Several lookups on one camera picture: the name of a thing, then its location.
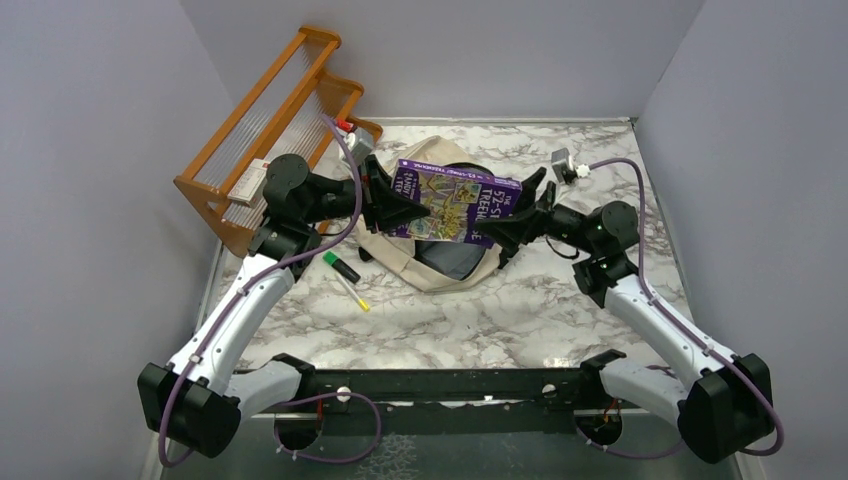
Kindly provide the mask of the beige canvas backpack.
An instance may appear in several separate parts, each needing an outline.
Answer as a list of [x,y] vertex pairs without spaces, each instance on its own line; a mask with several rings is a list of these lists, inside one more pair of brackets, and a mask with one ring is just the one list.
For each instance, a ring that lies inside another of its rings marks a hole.
[[[486,169],[454,142],[428,137],[395,156],[385,170],[392,174],[401,159],[437,166],[458,166],[477,172]],[[430,294],[470,290],[501,268],[502,248],[473,244],[417,241],[373,234],[359,220],[354,240],[362,253],[416,289]]]

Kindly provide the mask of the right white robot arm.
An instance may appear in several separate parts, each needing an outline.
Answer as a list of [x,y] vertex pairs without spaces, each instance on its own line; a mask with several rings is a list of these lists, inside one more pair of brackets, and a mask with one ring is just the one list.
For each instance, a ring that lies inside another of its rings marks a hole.
[[755,455],[752,444],[768,436],[775,443],[762,453],[779,450],[784,432],[766,363],[700,331],[649,284],[641,262],[628,257],[628,249],[644,248],[644,208],[612,201],[583,214],[555,197],[549,183],[526,209],[481,220],[477,229],[508,253],[539,237],[585,253],[573,266],[579,290],[638,333],[670,369],[640,366],[620,352],[604,354],[582,364],[579,398],[592,407],[610,399],[638,405],[676,427],[682,443],[707,463]]

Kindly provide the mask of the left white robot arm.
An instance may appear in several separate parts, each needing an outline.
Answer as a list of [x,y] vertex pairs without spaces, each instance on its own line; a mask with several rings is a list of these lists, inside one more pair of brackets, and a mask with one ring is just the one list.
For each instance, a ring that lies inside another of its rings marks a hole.
[[163,366],[147,364],[137,380],[147,426],[158,433],[159,460],[178,443],[189,454],[220,455],[241,422],[282,402],[290,410],[313,401],[314,384],[300,361],[272,360],[245,375],[236,364],[270,310],[303,276],[313,258],[332,249],[364,221],[372,233],[428,215],[426,206],[393,190],[373,154],[350,160],[351,176],[334,180],[307,161],[284,154],[269,162],[263,220],[237,279],[192,339]]

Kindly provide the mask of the purple treehouse book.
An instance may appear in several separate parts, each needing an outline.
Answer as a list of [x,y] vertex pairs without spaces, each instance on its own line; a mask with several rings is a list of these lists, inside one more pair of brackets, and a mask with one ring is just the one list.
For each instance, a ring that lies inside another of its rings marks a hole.
[[423,205],[429,213],[391,229],[391,236],[491,248],[494,241],[479,232],[475,223],[509,216],[523,187],[512,178],[494,176],[475,168],[401,159],[392,189]]

